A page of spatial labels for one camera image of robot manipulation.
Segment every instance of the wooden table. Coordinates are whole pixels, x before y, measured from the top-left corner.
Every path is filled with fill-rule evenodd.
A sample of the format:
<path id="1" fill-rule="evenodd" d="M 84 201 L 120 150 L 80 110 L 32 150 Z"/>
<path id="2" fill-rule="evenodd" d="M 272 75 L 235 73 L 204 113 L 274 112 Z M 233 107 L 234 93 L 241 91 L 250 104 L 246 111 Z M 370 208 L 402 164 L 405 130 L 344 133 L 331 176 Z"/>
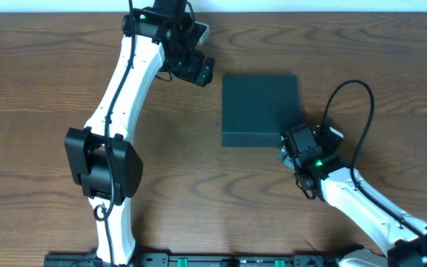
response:
<path id="1" fill-rule="evenodd" d="M 41 266 L 52 251 L 97 247 L 92 209 L 64 149 L 101 100 L 119 56 L 124 13 L 0 14 L 0 266 Z M 358 168 L 427 220 L 427 13 L 205 13 L 212 83 L 154 81 L 135 149 L 139 244 L 173 253 L 290 254 L 373 242 L 337 209 L 308 201 L 276 148 L 221 146 L 222 75 L 295 74 L 317 124 L 346 79 L 376 113 Z M 368 97 L 351 85 L 330 117 L 351 156 Z"/>

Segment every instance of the black cover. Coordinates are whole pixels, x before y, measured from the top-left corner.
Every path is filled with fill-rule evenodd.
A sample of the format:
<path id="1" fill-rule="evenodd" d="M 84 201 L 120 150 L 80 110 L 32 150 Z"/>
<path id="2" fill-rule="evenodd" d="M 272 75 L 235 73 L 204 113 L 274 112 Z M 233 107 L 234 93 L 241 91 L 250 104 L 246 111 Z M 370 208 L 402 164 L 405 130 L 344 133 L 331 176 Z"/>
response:
<path id="1" fill-rule="evenodd" d="M 281 147 L 279 133 L 300 124 L 295 76 L 223 77 L 223 146 Z"/>

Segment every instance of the brown tabletop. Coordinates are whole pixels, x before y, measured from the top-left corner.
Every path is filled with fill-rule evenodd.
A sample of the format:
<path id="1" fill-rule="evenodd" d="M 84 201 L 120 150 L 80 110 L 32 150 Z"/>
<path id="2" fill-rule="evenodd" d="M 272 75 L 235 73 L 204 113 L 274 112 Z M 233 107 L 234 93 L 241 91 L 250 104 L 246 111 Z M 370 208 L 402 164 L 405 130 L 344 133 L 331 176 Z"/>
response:
<path id="1" fill-rule="evenodd" d="M 0 14 L 0 266 L 41 266 L 98 245 L 64 137 L 83 128 L 119 56 L 124 13 Z M 347 79 L 375 94 L 360 173 L 427 221 L 427 13 L 204 13 L 206 88 L 156 80 L 136 126 L 145 171 L 133 202 L 139 244 L 173 253 L 290 254 L 350 243 L 378 251 L 349 218 L 309 201 L 276 148 L 221 146 L 223 74 L 294 74 L 317 124 Z M 330 119 L 350 157 L 368 115 L 351 85 Z"/>

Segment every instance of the white wall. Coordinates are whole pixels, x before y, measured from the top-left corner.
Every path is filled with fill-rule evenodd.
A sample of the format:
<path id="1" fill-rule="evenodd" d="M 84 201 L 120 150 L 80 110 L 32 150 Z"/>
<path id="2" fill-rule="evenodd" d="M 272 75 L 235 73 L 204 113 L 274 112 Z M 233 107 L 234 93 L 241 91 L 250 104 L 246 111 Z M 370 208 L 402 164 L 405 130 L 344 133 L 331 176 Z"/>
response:
<path id="1" fill-rule="evenodd" d="M 133 0 L 135 7 L 154 0 Z M 420 11 L 427 0 L 191 0 L 196 12 Z M 0 0 L 0 12 L 125 12 L 128 0 Z"/>

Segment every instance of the table surface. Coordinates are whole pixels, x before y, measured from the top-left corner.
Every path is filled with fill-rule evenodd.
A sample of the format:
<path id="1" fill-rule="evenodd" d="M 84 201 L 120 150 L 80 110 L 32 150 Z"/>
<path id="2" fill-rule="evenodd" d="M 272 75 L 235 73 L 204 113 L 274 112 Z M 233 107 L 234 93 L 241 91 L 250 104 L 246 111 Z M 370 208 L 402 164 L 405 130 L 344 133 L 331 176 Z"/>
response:
<path id="1" fill-rule="evenodd" d="M 0 266 L 97 247 L 92 209 L 64 149 L 118 60 L 124 13 L 0 14 Z M 221 146 L 224 74 L 294 74 L 306 120 L 320 120 L 347 79 L 376 109 L 358 160 L 389 199 L 427 220 L 427 13 L 200 13 L 216 59 L 206 88 L 153 82 L 136 145 L 145 164 L 132 207 L 146 248 L 173 253 L 290 254 L 373 242 L 345 215 L 309 201 L 276 148 Z M 351 85 L 331 122 L 350 157 L 368 115 Z"/>

